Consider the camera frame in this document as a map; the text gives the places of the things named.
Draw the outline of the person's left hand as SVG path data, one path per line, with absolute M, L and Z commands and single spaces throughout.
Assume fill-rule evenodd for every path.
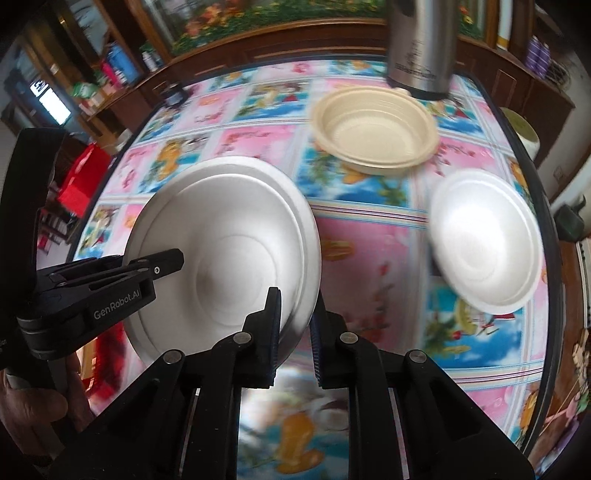
M 83 431 L 94 419 L 80 378 L 76 353 L 65 359 L 66 395 L 52 389 L 16 389 L 1 372 L 1 421 L 12 440 L 25 455 L 55 458 L 61 447 L 52 424 L 67 418 L 76 431 Z

